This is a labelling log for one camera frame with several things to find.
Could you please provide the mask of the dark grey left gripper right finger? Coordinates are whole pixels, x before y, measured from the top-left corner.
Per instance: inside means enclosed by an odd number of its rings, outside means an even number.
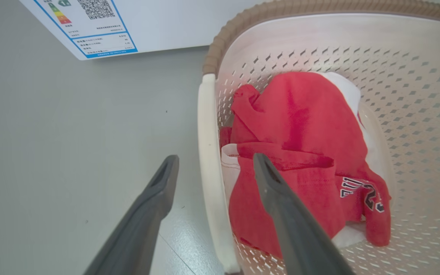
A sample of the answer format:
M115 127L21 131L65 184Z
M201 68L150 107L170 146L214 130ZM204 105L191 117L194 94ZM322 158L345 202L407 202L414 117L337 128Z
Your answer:
M265 211L273 220L288 275L352 275L353 270L269 158L253 156Z

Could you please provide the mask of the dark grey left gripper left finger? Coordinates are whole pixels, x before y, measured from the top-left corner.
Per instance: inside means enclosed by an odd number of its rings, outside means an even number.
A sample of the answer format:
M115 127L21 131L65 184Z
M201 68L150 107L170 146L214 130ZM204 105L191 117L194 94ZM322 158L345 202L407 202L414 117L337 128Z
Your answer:
M164 159L84 272L86 275L148 275L161 221L176 192L180 159Z

